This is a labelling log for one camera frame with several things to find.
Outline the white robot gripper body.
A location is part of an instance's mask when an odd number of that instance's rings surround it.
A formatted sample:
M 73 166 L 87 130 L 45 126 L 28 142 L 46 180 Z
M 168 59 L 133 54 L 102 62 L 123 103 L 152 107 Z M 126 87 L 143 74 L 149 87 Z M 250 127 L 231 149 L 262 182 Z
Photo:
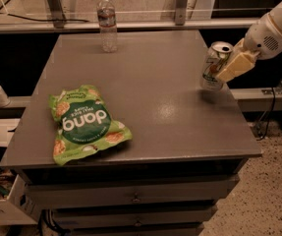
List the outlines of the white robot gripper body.
M 244 38 L 246 50 L 258 52 L 260 60 L 271 59 L 282 52 L 282 16 L 265 14 L 253 24 Z

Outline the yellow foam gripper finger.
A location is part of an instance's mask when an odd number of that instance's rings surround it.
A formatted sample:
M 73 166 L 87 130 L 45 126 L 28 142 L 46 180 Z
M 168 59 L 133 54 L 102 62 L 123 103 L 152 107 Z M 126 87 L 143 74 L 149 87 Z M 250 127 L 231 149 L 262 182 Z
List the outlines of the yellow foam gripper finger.
M 231 54 L 236 54 L 244 50 L 244 39 L 240 39 L 234 46 Z
M 251 52 L 249 50 L 234 54 L 216 75 L 216 79 L 227 83 L 243 75 L 254 67 L 257 56 L 258 52 Z

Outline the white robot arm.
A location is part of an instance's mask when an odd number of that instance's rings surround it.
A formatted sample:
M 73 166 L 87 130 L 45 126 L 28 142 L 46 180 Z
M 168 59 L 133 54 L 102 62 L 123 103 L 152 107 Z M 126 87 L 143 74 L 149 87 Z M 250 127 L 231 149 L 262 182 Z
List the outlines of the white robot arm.
M 250 26 L 216 79 L 227 83 L 251 70 L 257 60 L 271 59 L 281 52 L 282 2 Z

